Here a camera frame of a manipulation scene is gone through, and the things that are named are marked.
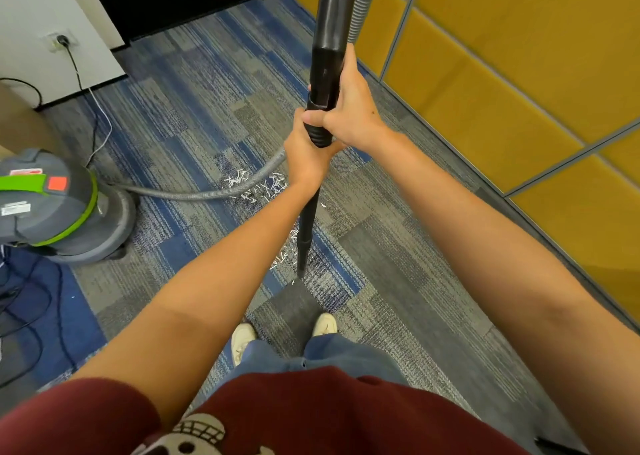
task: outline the black vacuum wand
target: black vacuum wand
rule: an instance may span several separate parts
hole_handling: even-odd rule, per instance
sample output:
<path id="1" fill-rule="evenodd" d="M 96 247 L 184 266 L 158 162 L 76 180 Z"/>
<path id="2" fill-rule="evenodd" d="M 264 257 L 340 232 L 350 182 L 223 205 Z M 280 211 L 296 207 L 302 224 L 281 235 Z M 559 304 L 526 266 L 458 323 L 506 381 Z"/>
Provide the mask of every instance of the black vacuum wand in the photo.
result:
<path id="1" fill-rule="evenodd" d="M 316 33 L 311 52 L 311 91 L 307 98 L 308 110 L 330 111 L 335 108 L 340 92 L 340 72 L 347 49 L 349 26 L 355 0 L 319 0 Z M 318 148 L 331 144 L 333 136 L 323 127 L 305 123 L 311 141 Z M 316 208 L 320 189 L 300 213 L 298 228 L 298 276 L 302 278 L 313 239 Z"/>

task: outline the white wall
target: white wall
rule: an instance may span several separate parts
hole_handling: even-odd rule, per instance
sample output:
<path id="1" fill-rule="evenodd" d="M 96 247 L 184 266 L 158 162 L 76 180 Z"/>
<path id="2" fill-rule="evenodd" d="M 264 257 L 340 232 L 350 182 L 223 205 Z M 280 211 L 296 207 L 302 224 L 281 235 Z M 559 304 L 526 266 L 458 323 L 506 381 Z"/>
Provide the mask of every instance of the white wall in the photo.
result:
<path id="1" fill-rule="evenodd" d="M 89 22 L 100 34 L 107 47 L 114 49 L 124 45 L 124 40 L 109 18 L 100 0 L 76 0 Z"/>
<path id="2" fill-rule="evenodd" d="M 38 39 L 64 30 L 78 41 L 72 51 L 84 87 L 124 74 L 76 0 L 0 0 L 0 76 L 30 82 L 40 89 L 45 103 L 78 91 L 67 53 L 51 53 Z M 36 105 L 33 91 L 12 88 Z"/>

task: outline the white sneaker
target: white sneaker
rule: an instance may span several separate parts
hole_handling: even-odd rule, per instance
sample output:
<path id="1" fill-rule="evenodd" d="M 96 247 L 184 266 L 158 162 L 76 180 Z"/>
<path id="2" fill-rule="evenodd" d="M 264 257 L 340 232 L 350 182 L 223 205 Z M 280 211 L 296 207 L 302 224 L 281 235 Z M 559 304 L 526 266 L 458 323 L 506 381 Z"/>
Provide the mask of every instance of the white sneaker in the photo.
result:
<path id="1" fill-rule="evenodd" d="M 252 340 L 257 340 L 258 334 L 255 332 L 251 324 L 240 324 L 234 330 L 231 336 L 231 354 L 234 358 L 234 367 L 237 367 L 242 360 L 242 354 L 246 346 Z"/>
<path id="2" fill-rule="evenodd" d="M 332 314 L 322 314 L 316 320 L 316 326 L 314 327 L 314 332 L 311 334 L 311 337 L 328 333 L 338 333 L 338 323 Z"/>

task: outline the power cord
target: power cord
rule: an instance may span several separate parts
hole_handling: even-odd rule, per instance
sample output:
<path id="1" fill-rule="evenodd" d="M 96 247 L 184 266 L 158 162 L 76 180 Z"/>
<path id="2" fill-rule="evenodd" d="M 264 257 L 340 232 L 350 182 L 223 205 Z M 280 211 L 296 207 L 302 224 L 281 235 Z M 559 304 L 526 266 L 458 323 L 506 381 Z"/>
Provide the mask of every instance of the power cord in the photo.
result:
<path id="1" fill-rule="evenodd" d="M 73 64 L 74 70 L 76 71 L 76 79 L 78 80 L 78 87 L 80 88 L 80 90 L 84 90 L 84 87 L 82 86 L 82 81 L 80 80 L 80 71 L 78 71 L 78 66 L 76 65 L 76 59 L 74 59 L 74 55 L 71 52 L 71 42 L 69 42 L 69 39 L 65 35 L 59 35 L 59 36 L 57 36 L 56 39 L 57 39 L 58 43 L 60 45 L 62 45 L 65 48 L 65 50 L 67 51 L 67 54 L 69 55 L 69 59 L 71 59 L 71 63 Z M 91 94 L 91 97 L 93 98 L 93 101 L 95 102 L 95 105 L 98 107 L 98 109 L 100 110 L 100 112 L 104 116 L 104 119 L 107 120 L 107 123 L 109 125 L 109 132 L 107 133 L 107 136 L 105 137 L 105 139 L 102 142 L 102 144 L 98 148 L 96 148 L 95 147 L 95 137 L 96 137 L 96 133 L 97 133 L 97 129 L 98 129 L 98 120 L 99 119 L 98 119 L 98 113 L 96 113 L 94 111 L 93 107 L 89 106 L 91 108 L 91 110 L 93 111 L 93 118 L 94 118 L 93 131 L 92 131 L 91 155 L 89 155 L 89 158 L 87 159 L 86 164 L 84 165 L 85 167 L 89 167 L 89 165 L 91 165 L 91 162 L 93 161 L 93 157 L 95 156 L 95 154 L 98 153 L 107 144 L 107 142 L 109 140 L 109 137 L 113 133 L 113 125 L 111 124 L 111 120 L 109 119 L 109 116 L 104 111 L 104 109 L 102 109 L 102 106 L 100 106 L 100 103 L 98 102 L 98 99 L 93 94 L 93 91 L 92 91 L 91 87 L 87 87 L 86 89 L 89 91 L 89 94 Z M 84 98 L 87 101 L 87 104 L 89 104 L 89 100 L 88 100 L 86 95 L 84 95 Z"/>
<path id="2" fill-rule="evenodd" d="M 12 78 L 12 77 L 0 77 L 0 81 L 19 82 L 20 84 L 24 84 L 25 86 L 29 86 L 35 92 L 38 93 L 38 105 L 36 106 L 36 108 L 39 108 L 40 106 L 42 106 L 42 93 L 40 92 L 40 89 L 35 87 L 33 84 L 29 84 L 27 81 L 23 81 L 22 79 L 15 79 L 15 78 Z"/>
<path id="3" fill-rule="evenodd" d="M 46 285 L 42 284 L 40 281 L 36 280 L 35 278 L 32 278 L 36 267 L 43 260 L 43 257 L 39 257 L 33 263 L 33 265 L 31 265 L 31 268 L 29 269 L 29 272 L 26 275 L 23 275 L 21 272 L 16 270 L 13 267 L 13 265 L 11 264 L 11 262 L 10 262 L 10 251 L 11 251 L 11 248 L 6 248 L 5 253 L 4 253 L 4 264 L 8 268 L 10 274 L 14 274 L 14 275 L 20 277 L 20 279 L 22 280 L 22 283 L 18 287 L 15 287 L 15 288 L 12 288 L 10 290 L 6 290 L 5 292 L 0 293 L 0 300 L 9 299 L 8 302 L 6 303 L 6 305 L 4 305 L 2 307 L 2 309 L 0 310 L 0 314 L 7 314 L 14 321 L 19 322 L 20 325 L 18 327 L 16 327 L 16 328 L 13 328 L 13 329 L 9 330 L 8 332 L 1 333 L 0 334 L 0 339 L 2 339 L 4 337 L 7 337 L 8 335 L 15 334 L 16 332 L 26 328 L 36 340 L 36 343 L 38 345 L 38 355 L 36 356 L 36 360 L 34 362 L 32 362 L 27 368 L 25 368 L 24 370 L 20 371 L 18 374 L 15 374 L 11 378 L 1 382 L 0 383 L 0 389 L 9 386 L 13 382 L 17 381 L 18 379 L 26 376 L 29 372 L 33 371 L 35 369 L 36 365 L 38 364 L 38 362 L 40 361 L 40 359 L 42 358 L 42 354 L 43 354 L 43 351 L 44 351 L 44 342 L 42 341 L 42 337 L 38 334 L 38 331 L 32 326 L 32 324 L 34 322 L 40 320 L 44 316 L 44 314 L 47 313 L 47 310 L 49 309 L 49 306 L 51 305 L 51 303 L 53 301 L 53 295 L 51 293 L 51 290 L 48 289 L 46 287 Z M 74 361 L 73 357 L 69 353 L 67 345 L 66 345 L 65 340 L 64 340 L 64 336 L 63 336 L 62 314 L 61 314 L 62 313 L 61 312 L 62 288 L 63 288 L 62 268 L 60 267 L 59 264 L 56 264 L 56 263 L 53 263 L 53 264 L 56 266 L 56 268 L 58 270 L 58 282 L 57 282 L 57 289 L 56 289 L 56 296 L 57 296 L 56 326 L 57 326 L 57 331 L 58 331 L 58 340 L 60 341 L 60 348 L 61 348 L 63 354 L 65 355 L 67 361 L 71 364 L 72 372 L 75 372 L 77 370 L 77 363 Z M 6 283 L 8 283 L 9 279 L 10 279 L 10 276 L 7 277 L 7 280 L 4 283 L 5 285 L 6 285 Z M 35 285 L 39 290 L 44 292 L 44 294 L 47 296 L 47 305 L 44 307 L 44 309 L 38 315 L 36 315 L 36 317 L 34 319 L 32 319 L 30 321 L 24 320 L 23 318 L 19 317 L 18 315 L 14 314 L 11 310 L 9 310 L 9 307 L 20 296 L 20 294 L 24 290 L 24 287 L 28 283 L 31 283 L 31 284 Z"/>

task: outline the jeans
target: jeans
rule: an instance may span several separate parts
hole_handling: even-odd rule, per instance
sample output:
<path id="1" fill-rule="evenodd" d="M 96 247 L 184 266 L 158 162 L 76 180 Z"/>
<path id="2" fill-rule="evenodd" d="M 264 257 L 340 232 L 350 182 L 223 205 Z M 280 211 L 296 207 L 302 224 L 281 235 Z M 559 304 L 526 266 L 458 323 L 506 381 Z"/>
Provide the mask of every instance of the jeans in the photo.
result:
<path id="1" fill-rule="evenodd" d="M 356 344 L 340 334 L 311 337 L 305 347 L 304 357 L 281 358 L 264 340 L 249 342 L 242 362 L 217 387 L 251 372 L 299 371 L 318 367 L 335 366 L 352 378 L 375 376 L 384 381 L 408 386 L 402 371 L 387 353 L 363 344 Z"/>

